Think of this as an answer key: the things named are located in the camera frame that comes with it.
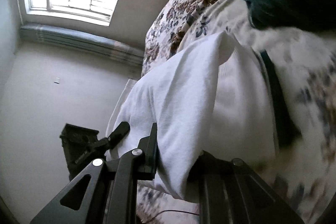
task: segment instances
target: black mechanical device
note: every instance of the black mechanical device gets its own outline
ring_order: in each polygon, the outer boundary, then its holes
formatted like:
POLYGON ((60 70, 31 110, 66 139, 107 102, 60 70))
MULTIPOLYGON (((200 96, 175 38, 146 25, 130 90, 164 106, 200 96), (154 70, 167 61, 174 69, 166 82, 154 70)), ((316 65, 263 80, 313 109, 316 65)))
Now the black mechanical device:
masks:
MULTIPOLYGON (((110 137, 78 147, 78 158, 71 158, 73 170, 78 171, 77 167, 85 161, 90 163, 31 224, 135 224, 137 180, 153 180, 157 170, 157 124, 153 124, 150 135, 142 138, 137 148, 120 159, 95 158, 115 147, 129 130, 129 124, 122 122, 110 137)), ((189 181, 195 180, 199 182, 200 224, 304 223, 240 159, 228 162, 204 152, 189 174, 189 181)))

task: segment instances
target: window sill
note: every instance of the window sill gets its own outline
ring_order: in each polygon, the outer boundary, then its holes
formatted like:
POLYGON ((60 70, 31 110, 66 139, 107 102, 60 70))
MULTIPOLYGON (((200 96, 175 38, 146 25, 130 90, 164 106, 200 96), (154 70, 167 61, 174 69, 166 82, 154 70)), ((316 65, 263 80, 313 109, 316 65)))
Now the window sill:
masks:
POLYGON ((96 25, 101 25, 101 26, 110 25, 109 22, 102 21, 99 19, 93 19, 93 18, 78 16, 78 15, 71 15, 71 14, 58 13, 58 12, 49 12, 49 11, 43 11, 43 10, 29 10, 27 11, 27 15, 61 17, 61 18, 68 18, 68 19, 73 19, 73 20, 80 20, 80 21, 84 21, 84 22, 88 22, 88 23, 92 23, 96 25))

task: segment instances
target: white cloth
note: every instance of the white cloth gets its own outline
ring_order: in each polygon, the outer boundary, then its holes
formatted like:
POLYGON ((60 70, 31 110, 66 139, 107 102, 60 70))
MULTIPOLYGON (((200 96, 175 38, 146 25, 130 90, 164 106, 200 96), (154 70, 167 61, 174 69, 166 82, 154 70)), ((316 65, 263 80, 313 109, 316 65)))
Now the white cloth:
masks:
POLYGON ((247 163, 275 156, 273 109, 259 63, 225 33, 195 42, 140 79, 114 128, 122 121, 131 130, 116 147, 119 156, 157 122, 160 162, 151 187, 179 199, 197 196, 186 182, 202 150, 247 163))

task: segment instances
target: bed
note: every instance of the bed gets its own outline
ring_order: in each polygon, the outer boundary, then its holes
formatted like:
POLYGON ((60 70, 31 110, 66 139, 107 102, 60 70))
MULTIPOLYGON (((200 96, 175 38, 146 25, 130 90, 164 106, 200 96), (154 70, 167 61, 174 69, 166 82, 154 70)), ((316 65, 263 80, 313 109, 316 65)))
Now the bed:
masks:
MULTIPOLYGON (((220 31, 255 51, 266 49, 275 64, 302 138, 281 150, 275 161, 253 168, 305 223, 315 223, 336 192, 336 34, 253 29, 243 0, 170 0, 147 33, 142 75, 191 42, 220 31)), ((198 213, 199 207, 139 186, 137 215, 142 222, 163 210, 198 213)), ((166 212, 150 223, 198 221, 194 215, 166 212)))

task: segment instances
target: metal screw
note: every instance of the metal screw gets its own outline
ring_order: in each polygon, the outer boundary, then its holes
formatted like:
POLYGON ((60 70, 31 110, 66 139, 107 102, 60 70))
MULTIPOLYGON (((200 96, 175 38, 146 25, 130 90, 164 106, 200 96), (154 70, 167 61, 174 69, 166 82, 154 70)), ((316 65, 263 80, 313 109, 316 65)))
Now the metal screw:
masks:
POLYGON ((138 155, 141 155, 142 154, 142 150, 141 149, 134 149, 133 151, 132 151, 132 154, 134 155, 134 156, 138 156, 138 155))
POLYGON ((102 159, 95 159, 95 160, 93 160, 92 164, 94 166, 101 166, 103 164, 103 160, 102 159))
POLYGON ((244 162, 241 159, 233 159, 232 163, 236 166, 242 166, 244 162))

